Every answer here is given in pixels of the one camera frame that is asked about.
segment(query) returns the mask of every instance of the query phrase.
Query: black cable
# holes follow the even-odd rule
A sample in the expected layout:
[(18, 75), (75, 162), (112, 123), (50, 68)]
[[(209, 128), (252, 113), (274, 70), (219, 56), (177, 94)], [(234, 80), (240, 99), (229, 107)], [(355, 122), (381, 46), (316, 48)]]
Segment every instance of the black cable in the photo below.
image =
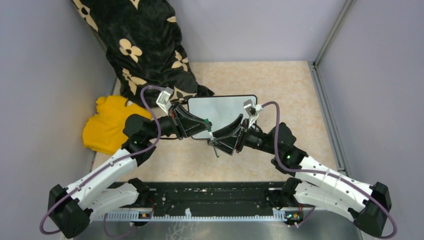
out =
[(178, 137), (161, 137), (160, 140), (177, 140)]
[(254, 124), (253, 124), (253, 126), (254, 126), (257, 130), (259, 130), (260, 134), (263, 134), (263, 133), (264, 133), (264, 131), (262, 131), (262, 128), (261, 128), (260, 126), (258, 126), (256, 123), (254, 123)]
[(283, 207), (277, 207), (277, 205), (271, 200), (271, 198), (269, 198), (268, 202), (271, 207), (277, 209), (278, 211), (280, 211), (283, 208)]

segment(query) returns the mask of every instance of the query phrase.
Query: silver metal bracket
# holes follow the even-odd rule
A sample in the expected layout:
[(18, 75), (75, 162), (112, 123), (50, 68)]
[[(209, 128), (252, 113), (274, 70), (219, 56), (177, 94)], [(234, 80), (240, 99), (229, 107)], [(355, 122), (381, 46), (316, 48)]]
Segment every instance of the silver metal bracket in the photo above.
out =
[(244, 102), (244, 110), (246, 110), (247, 114), (249, 115), (249, 126), (248, 128), (251, 128), (253, 124), (256, 123), (256, 120), (259, 118), (259, 112), (262, 111), (262, 105), (260, 104), (254, 104), (251, 99)]
[[(214, 135), (212, 134), (212, 132), (209, 131), (209, 130), (208, 130), (208, 132), (209, 132), (209, 138), (210, 138), (210, 140), (211, 141), (214, 140), (215, 138), (214, 138)], [(220, 157), (220, 152), (218, 151), (218, 148), (213, 147), (213, 151), (215, 152), (215, 157), (216, 158), (219, 158)]]
[(173, 93), (174, 90), (172, 88), (166, 87), (160, 92), (156, 100), (156, 104), (166, 113), (166, 115), (169, 115), (169, 109), (171, 107), (170, 98)]

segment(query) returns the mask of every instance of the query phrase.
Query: metal frame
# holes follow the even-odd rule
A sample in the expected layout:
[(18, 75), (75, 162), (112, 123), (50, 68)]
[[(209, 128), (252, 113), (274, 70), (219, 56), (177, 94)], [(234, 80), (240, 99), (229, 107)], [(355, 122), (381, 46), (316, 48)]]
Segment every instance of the metal frame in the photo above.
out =
[(350, 173), (349, 165), (346, 161), (346, 154), (343, 148), (343, 144), (340, 140), (339, 131), (333, 117), (328, 95), (326, 93), (325, 81), (321, 77), (319, 66), (355, 2), (356, 0), (346, 0), (340, 14), (337, 17), (337, 20), (335, 21), (330, 33), (328, 34), (327, 39), (319, 51), (316, 60), (313, 62), (308, 62), (313, 85), (315, 86), (318, 102), (321, 107), (322, 116), (324, 118), (325, 127), (327, 130), (328, 138), (330, 140), (331, 149), (336, 160), (337, 170), (347, 176)]

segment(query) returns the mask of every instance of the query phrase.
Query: beige floor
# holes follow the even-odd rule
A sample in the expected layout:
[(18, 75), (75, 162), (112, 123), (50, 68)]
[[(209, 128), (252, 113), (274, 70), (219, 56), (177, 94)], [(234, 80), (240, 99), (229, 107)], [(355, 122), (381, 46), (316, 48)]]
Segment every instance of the beige floor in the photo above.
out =
[[(314, 84), (305, 61), (191, 63), (197, 81), (216, 95), (257, 96), (259, 104), (280, 104), (281, 121), (297, 137), (296, 146), (336, 169)], [(273, 106), (260, 113), (258, 124), (268, 132), (275, 126)], [(109, 158), (98, 153), (94, 167)], [(270, 163), (272, 155), (245, 147), (233, 156), (216, 158), (204, 140), (162, 140), (152, 157), (121, 178), (157, 182), (280, 181), (287, 177)]]

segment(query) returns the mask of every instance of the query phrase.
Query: white connector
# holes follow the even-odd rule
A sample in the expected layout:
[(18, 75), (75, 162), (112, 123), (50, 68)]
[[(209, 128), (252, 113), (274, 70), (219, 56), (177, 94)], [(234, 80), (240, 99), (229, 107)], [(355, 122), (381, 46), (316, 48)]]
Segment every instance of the white connector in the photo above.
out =
[(256, 121), (259, 118), (259, 112), (263, 110), (261, 104), (254, 104), (251, 99), (247, 100), (243, 104), (244, 110), (246, 110), (247, 114), (249, 115), (249, 125), (248, 128), (251, 128), (253, 124), (256, 123)]
[(170, 98), (173, 93), (174, 90), (172, 90), (172, 88), (166, 87), (160, 92), (159, 96), (156, 99), (156, 104), (159, 106), (160, 109), (162, 109), (166, 113), (166, 115), (169, 115), (169, 109), (171, 107)]

